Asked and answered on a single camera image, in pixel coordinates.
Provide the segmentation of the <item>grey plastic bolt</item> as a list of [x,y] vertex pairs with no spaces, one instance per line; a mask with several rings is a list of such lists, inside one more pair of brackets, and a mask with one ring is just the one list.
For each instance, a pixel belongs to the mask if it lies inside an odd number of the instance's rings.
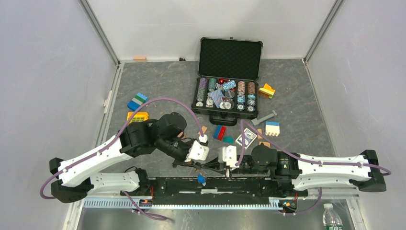
[[276,113],[276,111],[272,111],[272,113],[270,113],[269,115],[266,115],[266,116],[264,116],[264,117],[262,117],[262,118],[254,118],[254,119],[252,119],[251,120],[251,123],[254,125],[254,126],[257,126],[257,125],[259,125],[260,123],[262,123],[262,122],[264,122],[264,121],[266,121],[266,120],[268,120],[268,119],[271,119],[271,118],[273,118],[273,117],[275,117],[275,116],[277,116],[277,113]]

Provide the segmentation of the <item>orange wooden block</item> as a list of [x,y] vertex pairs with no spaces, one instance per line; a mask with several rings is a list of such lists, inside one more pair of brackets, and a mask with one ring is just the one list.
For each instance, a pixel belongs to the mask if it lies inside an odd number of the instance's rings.
[[268,142],[259,142],[259,145],[266,146],[267,148],[270,148],[270,147],[271,147],[271,144],[268,143]]

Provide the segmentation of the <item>plastic water bottle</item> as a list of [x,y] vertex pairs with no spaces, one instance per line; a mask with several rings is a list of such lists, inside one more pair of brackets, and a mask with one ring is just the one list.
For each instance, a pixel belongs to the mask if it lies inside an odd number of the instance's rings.
[[324,206],[324,213],[323,213],[323,225],[325,230],[343,230],[343,223],[338,215],[338,213],[334,210],[333,204],[326,203]]

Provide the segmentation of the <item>yellow orange brick pile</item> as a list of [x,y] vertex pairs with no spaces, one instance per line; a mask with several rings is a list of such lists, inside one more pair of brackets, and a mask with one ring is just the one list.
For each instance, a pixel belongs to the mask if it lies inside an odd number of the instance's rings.
[[263,87],[259,88],[259,95],[270,99],[274,96],[275,92],[276,90],[267,83],[265,83]]

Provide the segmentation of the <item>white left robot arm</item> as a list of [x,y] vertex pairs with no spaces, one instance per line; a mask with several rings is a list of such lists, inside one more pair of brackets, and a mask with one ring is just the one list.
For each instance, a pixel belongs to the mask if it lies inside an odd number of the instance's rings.
[[186,126],[184,117],[176,112],[158,120],[131,122],[105,143],[78,157],[51,159],[49,169],[55,177],[51,183],[52,198],[73,203],[90,194],[148,194],[152,186],[145,170],[135,168],[122,173],[103,170],[155,150],[172,157],[175,164],[189,163],[194,156],[203,156],[207,135],[201,131],[198,139],[184,141]]

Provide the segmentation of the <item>black poker chip case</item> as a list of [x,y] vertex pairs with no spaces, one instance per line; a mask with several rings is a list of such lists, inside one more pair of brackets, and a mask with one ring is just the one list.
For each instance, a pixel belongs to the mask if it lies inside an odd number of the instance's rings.
[[261,41],[203,37],[192,111],[214,125],[257,118],[262,49]]

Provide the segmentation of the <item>blue playing card box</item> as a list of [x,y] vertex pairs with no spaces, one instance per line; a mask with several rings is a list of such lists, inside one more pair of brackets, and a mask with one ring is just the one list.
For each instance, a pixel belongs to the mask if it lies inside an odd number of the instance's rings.
[[236,140],[235,143],[237,143],[240,146],[244,146],[244,149],[247,149],[253,142],[254,140],[258,137],[258,135],[250,130],[249,128],[244,129],[243,135],[241,134]]

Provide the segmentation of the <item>blue red brick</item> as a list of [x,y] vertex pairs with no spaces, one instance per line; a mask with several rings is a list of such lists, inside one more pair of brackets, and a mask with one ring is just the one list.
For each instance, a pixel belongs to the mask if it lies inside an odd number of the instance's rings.
[[226,132],[226,127],[222,125],[217,125],[213,133],[213,138],[222,141],[224,134]]

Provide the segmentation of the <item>blue white brick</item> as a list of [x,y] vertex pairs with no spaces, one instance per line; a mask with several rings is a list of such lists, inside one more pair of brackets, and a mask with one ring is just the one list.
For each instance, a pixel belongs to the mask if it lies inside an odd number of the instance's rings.
[[266,121],[265,135],[277,137],[280,134],[280,123]]

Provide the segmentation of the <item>blue grey green brick stack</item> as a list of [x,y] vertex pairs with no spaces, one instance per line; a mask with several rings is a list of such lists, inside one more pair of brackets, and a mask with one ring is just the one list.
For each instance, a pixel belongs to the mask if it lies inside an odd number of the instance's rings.
[[127,108],[131,111],[137,110],[143,103],[147,102],[149,98],[144,94],[138,92],[135,97],[129,101]]

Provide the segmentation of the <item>blue key tag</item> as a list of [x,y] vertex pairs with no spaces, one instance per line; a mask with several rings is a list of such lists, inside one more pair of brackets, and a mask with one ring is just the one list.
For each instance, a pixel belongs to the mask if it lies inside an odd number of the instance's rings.
[[203,175],[199,174],[197,177],[197,181],[202,184],[202,186],[206,186],[206,178]]

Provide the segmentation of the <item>wooden block on ledge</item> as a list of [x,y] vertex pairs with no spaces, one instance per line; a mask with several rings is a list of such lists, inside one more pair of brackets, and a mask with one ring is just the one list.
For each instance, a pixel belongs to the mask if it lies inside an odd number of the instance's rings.
[[134,62],[147,62],[147,58],[146,57],[134,57],[133,61]]

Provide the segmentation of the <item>teal flat piece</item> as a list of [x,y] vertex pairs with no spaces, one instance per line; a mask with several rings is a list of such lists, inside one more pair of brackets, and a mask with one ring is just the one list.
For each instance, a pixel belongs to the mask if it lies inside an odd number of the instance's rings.
[[226,136],[226,137],[223,137],[223,142],[233,144],[234,139],[232,137],[230,137],[230,136]]

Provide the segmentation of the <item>yellow window brick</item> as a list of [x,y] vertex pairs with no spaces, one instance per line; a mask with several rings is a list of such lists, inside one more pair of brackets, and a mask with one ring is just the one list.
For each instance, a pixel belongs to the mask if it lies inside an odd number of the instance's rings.
[[148,112],[138,112],[136,113],[132,119],[130,120],[130,123],[132,122],[143,122],[149,119],[149,113]]

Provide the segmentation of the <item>orange flat block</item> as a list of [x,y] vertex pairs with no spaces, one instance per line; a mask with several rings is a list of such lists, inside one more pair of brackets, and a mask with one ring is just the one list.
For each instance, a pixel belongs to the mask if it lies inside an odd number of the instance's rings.
[[207,131],[207,127],[206,126],[202,126],[202,133],[205,134]]

